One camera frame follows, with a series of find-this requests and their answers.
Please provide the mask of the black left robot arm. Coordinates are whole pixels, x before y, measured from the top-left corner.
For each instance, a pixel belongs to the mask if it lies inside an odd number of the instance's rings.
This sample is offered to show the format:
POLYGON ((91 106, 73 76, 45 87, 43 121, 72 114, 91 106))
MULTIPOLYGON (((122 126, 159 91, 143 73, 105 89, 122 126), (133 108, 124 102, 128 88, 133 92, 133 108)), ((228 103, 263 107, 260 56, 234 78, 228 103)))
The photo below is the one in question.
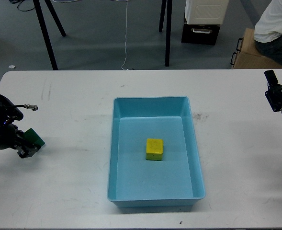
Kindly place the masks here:
POLYGON ((29 158, 37 153, 45 142, 32 129, 23 132, 13 124, 21 121, 23 113, 20 108, 37 111, 37 105, 20 104, 14 105, 8 98, 0 94, 0 150, 14 149, 20 158, 29 158))

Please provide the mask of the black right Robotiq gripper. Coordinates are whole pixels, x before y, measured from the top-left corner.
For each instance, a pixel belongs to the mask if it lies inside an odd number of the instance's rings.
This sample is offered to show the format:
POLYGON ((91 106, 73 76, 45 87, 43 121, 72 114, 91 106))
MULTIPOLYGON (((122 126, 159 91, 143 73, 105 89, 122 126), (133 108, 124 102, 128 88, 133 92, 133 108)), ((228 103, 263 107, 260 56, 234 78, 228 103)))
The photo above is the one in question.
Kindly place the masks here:
POLYGON ((264 75, 268 82, 268 90, 265 92, 265 96, 274 112, 282 112, 282 86, 273 70, 265 71, 264 75))

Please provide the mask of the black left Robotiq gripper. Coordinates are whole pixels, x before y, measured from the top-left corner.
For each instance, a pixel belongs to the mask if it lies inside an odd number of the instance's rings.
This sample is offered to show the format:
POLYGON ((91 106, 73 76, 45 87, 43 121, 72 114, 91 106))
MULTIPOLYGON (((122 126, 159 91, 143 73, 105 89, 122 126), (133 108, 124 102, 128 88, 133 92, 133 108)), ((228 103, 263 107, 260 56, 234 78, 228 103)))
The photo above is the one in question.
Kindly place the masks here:
POLYGON ((23 136, 17 136, 16 131, 17 126, 13 124, 0 126, 0 150, 7 148, 17 149, 19 157, 24 159, 32 157, 41 149, 38 149, 32 143, 25 140, 23 136))

